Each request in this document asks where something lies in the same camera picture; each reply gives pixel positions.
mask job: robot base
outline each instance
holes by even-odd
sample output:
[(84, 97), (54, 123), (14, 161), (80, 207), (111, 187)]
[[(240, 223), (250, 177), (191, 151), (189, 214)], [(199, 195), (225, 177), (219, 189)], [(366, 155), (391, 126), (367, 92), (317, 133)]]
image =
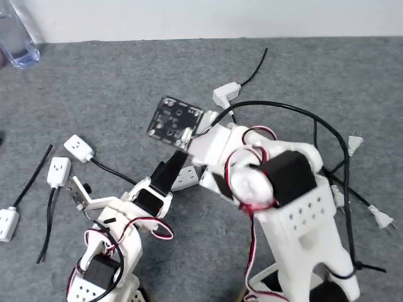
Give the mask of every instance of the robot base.
[[(261, 271), (250, 281), (252, 288), (258, 291), (272, 291), (276, 294), (283, 294), (280, 283), (278, 282), (277, 265), (273, 264), (267, 269)], [(244, 288), (236, 302), (243, 302), (248, 290)], [(258, 302), (284, 302), (285, 300), (272, 296), (258, 296)], [(334, 282), (323, 281), (317, 274), (312, 273), (310, 280), (310, 302), (348, 302), (343, 290)]]

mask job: plastic bottle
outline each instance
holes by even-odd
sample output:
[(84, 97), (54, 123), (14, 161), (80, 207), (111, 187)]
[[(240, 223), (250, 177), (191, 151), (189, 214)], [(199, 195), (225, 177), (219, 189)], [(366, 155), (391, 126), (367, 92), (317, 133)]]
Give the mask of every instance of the plastic bottle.
[(0, 0), (0, 49), (19, 69), (40, 60), (38, 48), (8, 0)]

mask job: power plug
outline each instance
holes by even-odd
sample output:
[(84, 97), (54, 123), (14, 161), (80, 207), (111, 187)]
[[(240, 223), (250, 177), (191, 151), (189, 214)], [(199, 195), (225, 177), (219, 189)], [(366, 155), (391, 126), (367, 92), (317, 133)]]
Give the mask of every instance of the power plug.
[(238, 97), (240, 90), (241, 85), (236, 82), (231, 82), (218, 87), (213, 90), (213, 101), (217, 106), (227, 109), (229, 107), (229, 102)]
[(47, 182), (51, 187), (64, 187), (69, 177), (71, 161), (67, 157), (54, 157), (50, 163)]
[(389, 225), (392, 225), (395, 228), (395, 225), (393, 224), (394, 219), (390, 217), (388, 214), (385, 214), (384, 212), (381, 212), (377, 209), (376, 206), (369, 206), (368, 209), (371, 211), (371, 213), (374, 215), (375, 220), (378, 223), (379, 228), (386, 228), (388, 231)]
[(64, 147), (80, 162), (85, 163), (94, 157), (94, 150), (78, 135), (71, 136)]
[(199, 183), (199, 177), (196, 173), (195, 167), (192, 165), (181, 169), (175, 182), (171, 187), (171, 191), (180, 191), (188, 187), (196, 186)]
[(20, 214), (13, 206), (0, 210), (0, 241), (9, 242), (11, 240), (19, 218)]
[(344, 212), (344, 194), (340, 192), (335, 184), (331, 185), (330, 188), (334, 196), (334, 204), (336, 205), (336, 208), (340, 208), (341, 211)]
[(359, 133), (359, 135), (355, 135), (355, 131), (353, 132), (353, 135), (350, 135), (348, 137), (348, 156), (353, 156), (355, 151), (358, 149), (358, 147), (364, 142), (364, 139), (362, 138), (362, 132)]

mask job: electrical socket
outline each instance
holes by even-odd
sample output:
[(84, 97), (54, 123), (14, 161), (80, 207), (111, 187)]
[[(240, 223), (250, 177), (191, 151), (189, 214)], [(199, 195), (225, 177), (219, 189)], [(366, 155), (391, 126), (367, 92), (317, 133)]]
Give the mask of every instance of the electrical socket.
[(71, 136), (64, 143), (64, 147), (82, 163), (94, 157), (94, 150), (78, 135)]
[(11, 240), (19, 218), (20, 214), (12, 206), (0, 210), (0, 241), (9, 242)]
[(50, 163), (47, 182), (51, 187), (64, 187), (69, 177), (71, 161), (67, 157), (54, 157)]
[(195, 167), (190, 165), (189, 167), (181, 169), (172, 185), (171, 191), (180, 191), (188, 187), (196, 186), (198, 183), (199, 177), (196, 173)]

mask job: white plastic part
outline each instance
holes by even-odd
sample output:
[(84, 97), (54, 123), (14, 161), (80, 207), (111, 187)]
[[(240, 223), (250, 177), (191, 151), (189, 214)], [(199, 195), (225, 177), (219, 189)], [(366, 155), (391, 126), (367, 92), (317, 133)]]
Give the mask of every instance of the white plastic part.
[(180, 191), (188, 187), (196, 186), (198, 183), (199, 177), (196, 173), (195, 167), (190, 165), (189, 167), (181, 169), (172, 185), (171, 191)]
[[(145, 302), (142, 293), (138, 290), (139, 279), (134, 275), (127, 276), (122, 287), (114, 289), (104, 297), (102, 302)], [(78, 275), (73, 279), (67, 302), (90, 302), (105, 292), (105, 289), (90, 283)]]
[(356, 137), (354, 135), (350, 135), (348, 137), (348, 155), (353, 156), (355, 150), (364, 142), (362, 137)]
[(273, 186), (267, 177), (256, 169), (234, 168), (230, 176), (232, 192), (244, 202), (267, 203), (273, 200)]
[(389, 225), (393, 225), (394, 219), (388, 214), (379, 211), (376, 206), (371, 205), (368, 207), (368, 209), (374, 215), (379, 228), (387, 228)]
[[(228, 129), (220, 124), (215, 125), (208, 133), (193, 140), (188, 153), (193, 156), (195, 165), (224, 165), (228, 156), (236, 149), (243, 147), (242, 135), (248, 128), (234, 126)], [(286, 150), (298, 151), (307, 158), (312, 172), (318, 173), (323, 166), (319, 151), (309, 143), (283, 142), (269, 140), (255, 131), (248, 133), (248, 142), (264, 147), (269, 157), (273, 158)]]
[(13, 206), (0, 210), (0, 241), (9, 242), (12, 239), (19, 218), (20, 214)]
[(230, 129), (218, 124), (206, 134), (194, 139), (188, 149), (188, 153), (193, 156), (192, 163), (195, 165), (217, 164), (230, 134)]
[(213, 90), (213, 101), (217, 106), (227, 109), (229, 107), (229, 102), (238, 97), (240, 90), (241, 85), (235, 82), (218, 87)]
[[(274, 263), (268, 268), (264, 269), (261, 271), (259, 274), (255, 275), (249, 280), (249, 284), (252, 286), (252, 288), (258, 290), (258, 291), (272, 291), (270, 290), (265, 283), (261, 282), (264, 278), (268, 277), (269, 275), (275, 273), (278, 270), (277, 264)], [(319, 277), (317, 274), (312, 273), (311, 278), (310, 278), (310, 290), (316, 288), (318, 285), (322, 284), (323, 280), (321, 277)], [(272, 291), (276, 294), (283, 294), (278, 291)], [(284, 302), (284, 299), (277, 298), (277, 297), (272, 297), (272, 296), (259, 296), (258, 297), (258, 302)]]
[(47, 182), (51, 187), (64, 187), (69, 177), (71, 161), (67, 157), (54, 157), (50, 163)]
[(78, 135), (71, 136), (64, 147), (80, 162), (85, 163), (94, 157), (94, 150)]

